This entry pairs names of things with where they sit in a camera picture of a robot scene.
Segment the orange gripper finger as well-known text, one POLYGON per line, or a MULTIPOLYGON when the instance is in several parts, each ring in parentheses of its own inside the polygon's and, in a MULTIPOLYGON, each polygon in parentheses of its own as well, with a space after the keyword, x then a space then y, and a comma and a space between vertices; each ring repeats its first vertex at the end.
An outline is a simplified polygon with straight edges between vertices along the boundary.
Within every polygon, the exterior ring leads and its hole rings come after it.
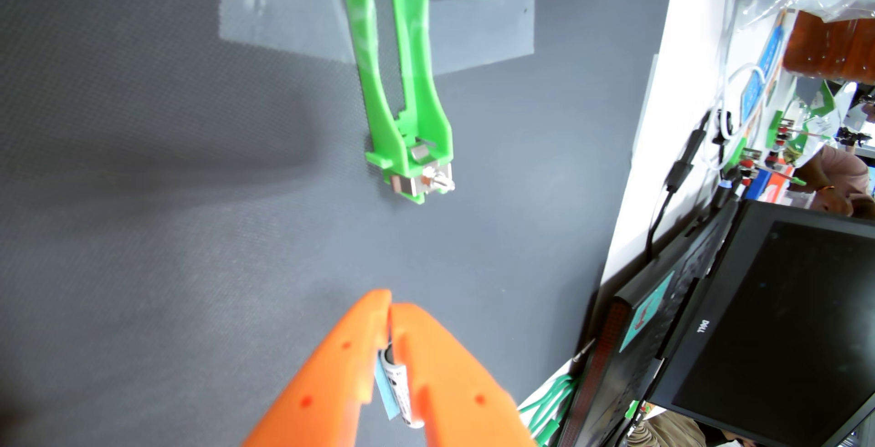
POLYGON ((392 304, 390 317, 427 446, 535 446, 509 393, 442 324, 412 303, 392 304))
POLYGON ((324 337, 243 446, 354 446, 373 399, 377 352, 388 345, 388 289, 362 296, 324 337))

